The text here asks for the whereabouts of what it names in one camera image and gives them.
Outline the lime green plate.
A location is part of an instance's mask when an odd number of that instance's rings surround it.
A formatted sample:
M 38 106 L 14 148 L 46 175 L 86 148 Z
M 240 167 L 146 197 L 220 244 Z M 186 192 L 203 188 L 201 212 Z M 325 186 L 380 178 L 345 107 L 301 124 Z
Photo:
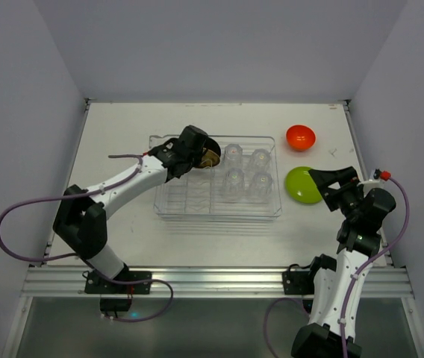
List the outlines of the lime green plate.
M 289 196 L 302 204 L 318 204 L 322 200 L 317 185 L 310 176 L 310 170 L 311 167 L 298 166 L 291 169 L 284 179 Z

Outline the yellow patterned plate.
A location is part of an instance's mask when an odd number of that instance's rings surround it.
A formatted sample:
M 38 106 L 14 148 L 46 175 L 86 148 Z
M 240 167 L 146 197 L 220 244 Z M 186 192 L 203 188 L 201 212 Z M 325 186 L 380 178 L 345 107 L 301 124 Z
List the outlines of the yellow patterned plate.
M 196 166 L 198 169 L 213 168 L 220 163 L 220 155 L 216 152 L 207 149 L 204 151 L 199 164 Z

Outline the orange bowl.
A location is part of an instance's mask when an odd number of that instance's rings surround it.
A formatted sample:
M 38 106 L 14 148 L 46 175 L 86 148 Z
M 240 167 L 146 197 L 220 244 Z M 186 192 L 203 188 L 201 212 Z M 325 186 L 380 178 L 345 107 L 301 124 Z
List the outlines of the orange bowl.
M 316 142 L 316 134 L 305 125 L 293 125 L 286 132 L 287 144 L 295 151 L 307 151 Z

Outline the black plate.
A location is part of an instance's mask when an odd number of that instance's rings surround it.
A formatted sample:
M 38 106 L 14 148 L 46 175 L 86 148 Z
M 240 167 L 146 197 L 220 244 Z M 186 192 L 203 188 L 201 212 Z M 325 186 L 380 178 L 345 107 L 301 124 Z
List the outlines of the black plate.
M 208 151 L 216 155 L 217 157 L 221 157 L 221 148 L 219 144 L 211 137 L 208 137 L 205 142 L 205 147 Z

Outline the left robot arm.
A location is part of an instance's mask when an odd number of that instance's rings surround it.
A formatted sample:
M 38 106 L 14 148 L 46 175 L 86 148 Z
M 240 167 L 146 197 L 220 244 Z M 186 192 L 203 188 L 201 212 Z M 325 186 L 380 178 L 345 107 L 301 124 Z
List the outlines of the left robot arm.
M 216 166 L 220 146 L 203 130 L 188 125 L 179 136 L 131 154 L 132 167 L 99 184 L 82 189 L 68 187 L 61 198 L 53 231 L 78 257 L 102 277 L 116 280 L 126 264 L 107 243 L 107 222 L 142 193 L 180 178 L 192 169 Z

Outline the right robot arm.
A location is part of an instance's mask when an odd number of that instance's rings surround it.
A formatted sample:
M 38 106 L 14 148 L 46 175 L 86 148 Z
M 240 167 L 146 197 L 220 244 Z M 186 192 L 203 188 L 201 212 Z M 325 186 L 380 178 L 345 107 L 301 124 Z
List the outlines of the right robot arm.
M 354 168 L 311 169 L 309 175 L 330 211 L 344 220 L 337 233 L 335 258 L 322 255 L 310 267 L 314 299 L 308 324 L 299 329 L 292 357 L 360 357 L 355 322 L 364 282 L 381 247 L 382 222 L 395 210 L 383 182 L 389 172 L 375 170 L 361 182 Z

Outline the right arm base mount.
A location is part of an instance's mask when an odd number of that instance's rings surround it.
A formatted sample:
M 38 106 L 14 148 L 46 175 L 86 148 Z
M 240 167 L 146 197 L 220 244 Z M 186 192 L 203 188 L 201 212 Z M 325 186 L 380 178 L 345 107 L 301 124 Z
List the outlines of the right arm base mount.
M 281 281 L 285 295 L 314 294 L 314 278 L 318 265 L 300 266 L 291 264 L 282 272 Z

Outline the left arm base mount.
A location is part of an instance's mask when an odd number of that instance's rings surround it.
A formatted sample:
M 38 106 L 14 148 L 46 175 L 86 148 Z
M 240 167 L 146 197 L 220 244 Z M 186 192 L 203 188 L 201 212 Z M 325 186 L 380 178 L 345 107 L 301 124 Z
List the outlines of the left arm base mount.
M 95 295 L 148 295 L 152 279 L 150 271 L 129 271 L 118 277 L 121 281 L 140 282 L 134 285 L 112 283 L 94 271 L 88 272 L 87 275 L 84 273 L 83 276 L 86 278 L 84 292 Z

